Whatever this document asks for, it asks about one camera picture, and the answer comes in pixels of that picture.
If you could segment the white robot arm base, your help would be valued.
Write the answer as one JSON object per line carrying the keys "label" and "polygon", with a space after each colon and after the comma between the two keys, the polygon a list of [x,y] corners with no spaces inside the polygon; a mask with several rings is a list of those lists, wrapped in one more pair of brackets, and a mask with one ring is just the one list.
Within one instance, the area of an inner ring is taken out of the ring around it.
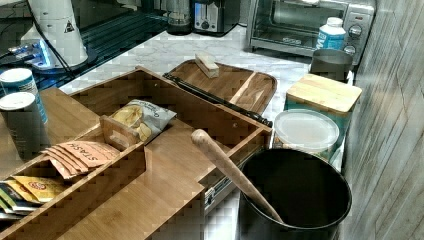
{"label": "white robot arm base", "polygon": [[71,0],[27,0],[32,27],[21,43],[40,43],[40,60],[31,64],[41,71],[71,70],[85,65],[90,56],[77,27]]}

